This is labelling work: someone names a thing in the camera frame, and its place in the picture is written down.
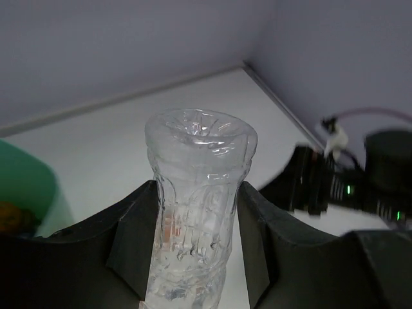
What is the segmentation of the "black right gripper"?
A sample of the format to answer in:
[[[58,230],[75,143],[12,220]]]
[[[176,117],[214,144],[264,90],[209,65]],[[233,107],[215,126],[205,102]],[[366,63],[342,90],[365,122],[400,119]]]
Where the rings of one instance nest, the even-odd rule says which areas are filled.
[[[320,216],[332,201],[336,174],[330,158],[308,146],[296,146],[283,170],[259,192],[284,211]]]

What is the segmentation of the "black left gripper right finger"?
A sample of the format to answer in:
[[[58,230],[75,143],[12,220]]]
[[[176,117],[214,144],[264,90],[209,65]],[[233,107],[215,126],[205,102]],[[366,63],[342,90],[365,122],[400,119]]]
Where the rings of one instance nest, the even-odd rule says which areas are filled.
[[[251,308],[410,308],[411,232],[317,230],[238,191],[238,219]]]

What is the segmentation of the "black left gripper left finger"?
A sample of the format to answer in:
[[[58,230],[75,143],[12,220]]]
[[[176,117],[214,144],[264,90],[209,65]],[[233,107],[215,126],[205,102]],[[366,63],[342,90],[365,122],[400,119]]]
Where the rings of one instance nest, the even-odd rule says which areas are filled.
[[[2,308],[138,308],[158,217],[157,185],[50,237],[1,236]]]

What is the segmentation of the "small orange juice bottle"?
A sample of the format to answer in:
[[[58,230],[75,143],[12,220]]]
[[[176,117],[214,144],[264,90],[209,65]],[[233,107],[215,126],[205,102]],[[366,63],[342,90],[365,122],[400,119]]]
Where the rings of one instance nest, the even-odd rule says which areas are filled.
[[[41,224],[35,214],[28,209],[20,209],[13,203],[1,202],[1,233],[17,235],[32,234]]]

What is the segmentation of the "clear bottle blue white cap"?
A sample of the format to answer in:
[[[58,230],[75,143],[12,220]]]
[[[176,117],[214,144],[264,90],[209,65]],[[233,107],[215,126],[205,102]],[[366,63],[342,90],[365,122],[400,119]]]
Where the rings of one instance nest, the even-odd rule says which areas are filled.
[[[217,308],[257,133],[225,113],[170,109],[147,121],[145,142],[158,218],[140,307]]]

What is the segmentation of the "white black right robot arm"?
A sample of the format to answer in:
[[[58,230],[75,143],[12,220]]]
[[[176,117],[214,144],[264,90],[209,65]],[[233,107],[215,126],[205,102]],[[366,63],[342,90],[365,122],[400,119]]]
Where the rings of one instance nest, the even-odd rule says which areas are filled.
[[[411,132],[377,131],[364,139],[366,163],[351,167],[297,145],[284,169],[260,193],[284,211],[319,216],[329,205],[376,214],[398,227],[411,223]]]

